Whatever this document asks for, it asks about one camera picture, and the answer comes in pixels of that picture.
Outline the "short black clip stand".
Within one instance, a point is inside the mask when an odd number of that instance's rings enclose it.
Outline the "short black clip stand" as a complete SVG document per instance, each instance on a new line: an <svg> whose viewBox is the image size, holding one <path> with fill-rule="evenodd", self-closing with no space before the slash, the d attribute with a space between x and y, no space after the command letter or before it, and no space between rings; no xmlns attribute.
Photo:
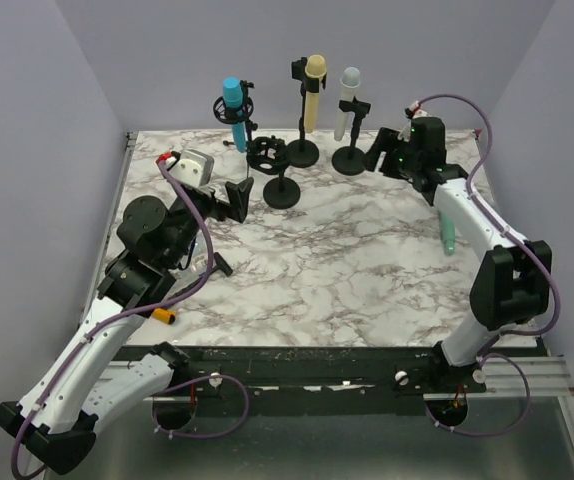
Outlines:
<svg viewBox="0 0 574 480"><path fill-rule="evenodd" d="M371 104L358 100L356 97L343 109L354 114L350 131L350 144L337 149L332 156L334 170L345 176L356 176L364 172L365 153L356 147L364 118L371 110Z"/></svg>

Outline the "black shock-mount round stand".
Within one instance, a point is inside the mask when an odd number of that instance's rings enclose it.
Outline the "black shock-mount round stand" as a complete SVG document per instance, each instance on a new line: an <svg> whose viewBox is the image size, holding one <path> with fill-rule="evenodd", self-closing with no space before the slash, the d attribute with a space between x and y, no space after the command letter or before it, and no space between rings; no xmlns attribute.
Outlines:
<svg viewBox="0 0 574 480"><path fill-rule="evenodd" d="M295 206L301 197L299 185L285 176L291 165L283 139L259 136L247 144L248 166L272 176L263 188L263 199L272 209L285 210Z"/></svg>

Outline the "mint green microphone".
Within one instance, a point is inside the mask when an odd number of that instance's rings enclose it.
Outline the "mint green microphone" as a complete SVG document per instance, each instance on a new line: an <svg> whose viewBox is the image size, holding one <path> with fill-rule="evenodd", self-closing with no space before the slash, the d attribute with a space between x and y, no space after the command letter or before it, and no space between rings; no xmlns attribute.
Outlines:
<svg viewBox="0 0 574 480"><path fill-rule="evenodd" d="M456 246L456 228L453 221L442 211L438 211L440 223L440 237L443 246L443 252L446 256L452 256L455 253Z"/></svg>

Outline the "white microphone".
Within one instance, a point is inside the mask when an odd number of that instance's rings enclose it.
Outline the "white microphone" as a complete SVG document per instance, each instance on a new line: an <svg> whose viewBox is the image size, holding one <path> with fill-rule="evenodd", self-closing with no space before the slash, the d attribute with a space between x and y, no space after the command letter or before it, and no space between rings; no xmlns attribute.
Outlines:
<svg viewBox="0 0 574 480"><path fill-rule="evenodd" d="M343 139L347 128L349 112L343 107L353 101L360 85L360 70L353 66L347 67L340 78L338 113L334 128L334 140L336 142L340 142Z"/></svg>

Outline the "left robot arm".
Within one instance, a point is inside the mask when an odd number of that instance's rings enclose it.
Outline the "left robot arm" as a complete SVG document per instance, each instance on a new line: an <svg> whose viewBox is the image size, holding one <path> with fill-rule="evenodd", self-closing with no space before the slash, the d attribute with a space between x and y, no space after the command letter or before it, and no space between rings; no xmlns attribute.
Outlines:
<svg viewBox="0 0 574 480"><path fill-rule="evenodd" d="M181 393L189 380L183 359L163 343L136 369L97 387L115 354L157 309L198 293L217 265L207 220L243 222L251 178L225 185L227 198L174 177L176 193L167 206L143 195L124 209L116 229L123 250L109 262L86 318L45 375L21 399L0 403L0 427L13 439L14 478L35 478L50 469L60 475L89 454L103 428L145 397ZM26 450L41 466L19 468Z"/></svg>

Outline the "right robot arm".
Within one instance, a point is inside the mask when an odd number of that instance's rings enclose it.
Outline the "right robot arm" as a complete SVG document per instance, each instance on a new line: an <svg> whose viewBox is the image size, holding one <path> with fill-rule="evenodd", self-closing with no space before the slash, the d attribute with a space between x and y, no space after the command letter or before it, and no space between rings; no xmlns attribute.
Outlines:
<svg viewBox="0 0 574 480"><path fill-rule="evenodd" d="M509 226L480 195L471 173L447 160L446 130L437 117L417 117L403 131L379 129L363 164L368 171L404 180L450 219L480 261L469 292L469 312L439 347L442 358L427 379L447 392L504 332L549 307L552 251Z"/></svg>

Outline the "tall black clip stand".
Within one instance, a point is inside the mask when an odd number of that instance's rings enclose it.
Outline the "tall black clip stand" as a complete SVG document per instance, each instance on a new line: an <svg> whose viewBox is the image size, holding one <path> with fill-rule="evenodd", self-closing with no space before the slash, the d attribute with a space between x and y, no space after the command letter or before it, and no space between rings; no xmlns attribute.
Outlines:
<svg viewBox="0 0 574 480"><path fill-rule="evenodd" d="M305 65L309 57L301 57L291 63L291 78L300 82L301 95L301 116L298 124L299 137L287 145L287 156L290 163L295 168L308 168L317 163L319 159L319 149L315 143L306 138L304 130L304 110L305 110Z"/></svg>

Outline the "blue microphone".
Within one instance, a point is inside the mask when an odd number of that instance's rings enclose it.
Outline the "blue microphone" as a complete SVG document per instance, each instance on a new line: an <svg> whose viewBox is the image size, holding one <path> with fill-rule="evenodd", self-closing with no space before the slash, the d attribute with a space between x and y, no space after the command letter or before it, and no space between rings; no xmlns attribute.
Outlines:
<svg viewBox="0 0 574 480"><path fill-rule="evenodd" d="M222 97L225 104L225 118L231 121L232 137L236 149L245 153L247 148L243 103L245 96L241 81L233 76L227 77L222 84Z"/></svg>

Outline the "beige microphone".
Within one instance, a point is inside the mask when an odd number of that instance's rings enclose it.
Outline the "beige microphone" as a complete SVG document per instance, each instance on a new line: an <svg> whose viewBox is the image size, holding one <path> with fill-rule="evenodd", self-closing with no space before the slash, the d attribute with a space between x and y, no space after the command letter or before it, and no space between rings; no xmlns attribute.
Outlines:
<svg viewBox="0 0 574 480"><path fill-rule="evenodd" d="M325 88L326 75L326 59L319 54L311 55L305 65L304 130L306 133L312 133L315 130L320 92Z"/></svg>

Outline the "orange yellow tool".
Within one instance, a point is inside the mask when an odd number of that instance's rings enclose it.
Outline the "orange yellow tool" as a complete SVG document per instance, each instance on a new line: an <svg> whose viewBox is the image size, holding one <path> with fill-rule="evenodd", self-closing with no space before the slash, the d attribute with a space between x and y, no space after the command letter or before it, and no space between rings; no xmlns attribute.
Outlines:
<svg viewBox="0 0 574 480"><path fill-rule="evenodd" d="M154 309L150 317L165 325L173 325L177 320L177 314L174 311L163 308Z"/></svg>

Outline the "black tripod shock-mount stand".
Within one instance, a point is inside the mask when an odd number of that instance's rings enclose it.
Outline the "black tripod shock-mount stand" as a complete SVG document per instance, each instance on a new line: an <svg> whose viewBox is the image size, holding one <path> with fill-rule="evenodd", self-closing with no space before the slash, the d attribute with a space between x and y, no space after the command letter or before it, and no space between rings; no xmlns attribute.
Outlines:
<svg viewBox="0 0 574 480"><path fill-rule="evenodd" d="M250 90L254 88L254 83L246 81L246 80L240 80L240 81L241 81L241 84L243 87L243 93L245 96L245 100L243 103L244 115L241 118L241 120L244 121L246 140L247 140L246 152L242 153L242 154L244 156L247 156L248 147L251 145L252 140L253 140L253 132L258 128L258 125L251 120L251 116L254 112L254 103L253 103L252 98L250 97ZM223 125L228 125L231 128L231 121L227 120L225 118L225 104L224 104L222 95L214 101L213 106L212 106L212 113L213 113L215 119L219 123L221 123Z"/></svg>

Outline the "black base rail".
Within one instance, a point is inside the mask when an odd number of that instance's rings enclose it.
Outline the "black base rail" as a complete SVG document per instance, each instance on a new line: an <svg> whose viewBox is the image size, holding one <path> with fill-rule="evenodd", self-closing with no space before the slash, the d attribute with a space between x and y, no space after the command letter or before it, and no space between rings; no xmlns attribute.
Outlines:
<svg viewBox="0 0 574 480"><path fill-rule="evenodd" d="M183 346L173 381L211 373L158 403L167 411L196 409L200 417L421 415L431 397L483 393L476 364L449 367L427 347L197 347Z"/></svg>

